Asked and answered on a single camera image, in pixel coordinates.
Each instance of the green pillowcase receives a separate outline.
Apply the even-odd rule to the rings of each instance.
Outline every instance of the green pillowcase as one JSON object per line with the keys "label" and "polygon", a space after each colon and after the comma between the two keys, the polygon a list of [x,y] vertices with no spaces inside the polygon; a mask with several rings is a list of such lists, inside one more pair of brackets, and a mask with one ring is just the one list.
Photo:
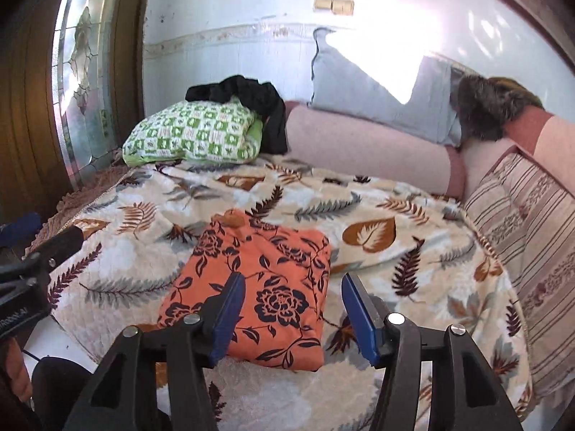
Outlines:
{"label": "green pillowcase", "polygon": [[230,102],[178,102],[145,120],[122,148],[130,167],[177,158],[243,164],[259,154],[263,122],[237,97]]}

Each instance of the orange floral cloth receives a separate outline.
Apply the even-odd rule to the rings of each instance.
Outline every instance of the orange floral cloth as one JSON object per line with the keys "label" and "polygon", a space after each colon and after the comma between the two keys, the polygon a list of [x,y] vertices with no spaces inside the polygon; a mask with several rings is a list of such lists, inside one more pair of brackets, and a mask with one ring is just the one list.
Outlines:
{"label": "orange floral cloth", "polygon": [[262,366],[315,371],[323,365],[321,312],[331,247],[317,230],[293,230],[232,209],[216,214],[160,308],[160,326],[197,312],[232,273],[245,301],[228,354]]}

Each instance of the metal screw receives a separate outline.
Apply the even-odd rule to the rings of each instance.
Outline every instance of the metal screw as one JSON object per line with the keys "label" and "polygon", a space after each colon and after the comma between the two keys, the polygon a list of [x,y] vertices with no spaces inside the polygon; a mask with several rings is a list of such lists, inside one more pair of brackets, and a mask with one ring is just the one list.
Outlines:
{"label": "metal screw", "polygon": [[199,314],[193,313],[184,316],[183,322],[184,324],[192,325],[192,324],[198,324],[198,322],[200,322],[201,319],[202,318],[199,316]]}
{"label": "metal screw", "polygon": [[128,326],[127,328],[125,328],[122,331],[122,335],[127,337],[127,338],[133,337],[137,333],[138,333],[138,328],[136,326]]}
{"label": "metal screw", "polygon": [[465,329],[461,324],[451,324],[451,331],[455,335],[463,335],[467,332],[467,329]]}
{"label": "metal screw", "polygon": [[387,316],[387,320],[396,326],[401,326],[405,322],[405,317],[403,314],[398,312],[393,312],[389,316]]}

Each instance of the striped fabric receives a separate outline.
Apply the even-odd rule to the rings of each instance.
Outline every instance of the striped fabric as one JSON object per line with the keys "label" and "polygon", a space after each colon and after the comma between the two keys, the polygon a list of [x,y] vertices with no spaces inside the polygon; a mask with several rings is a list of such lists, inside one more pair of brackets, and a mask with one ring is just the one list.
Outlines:
{"label": "striped fabric", "polygon": [[520,154],[509,154],[465,203],[510,273],[527,319],[535,393],[575,372],[575,199]]}

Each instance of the blue gripper pad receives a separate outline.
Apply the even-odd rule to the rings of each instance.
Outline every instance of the blue gripper pad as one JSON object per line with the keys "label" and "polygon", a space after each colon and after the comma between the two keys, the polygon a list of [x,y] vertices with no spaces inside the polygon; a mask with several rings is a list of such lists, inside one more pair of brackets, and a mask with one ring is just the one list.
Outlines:
{"label": "blue gripper pad", "polygon": [[213,348],[209,362],[214,367],[228,352],[229,342],[240,317],[245,298],[245,277],[235,273],[229,276],[224,289],[218,295],[221,308],[213,325]]}
{"label": "blue gripper pad", "polygon": [[343,276],[341,298],[350,318],[359,352],[372,366],[376,366],[380,361],[378,337],[381,336],[377,331],[383,329],[383,319],[356,275]]}

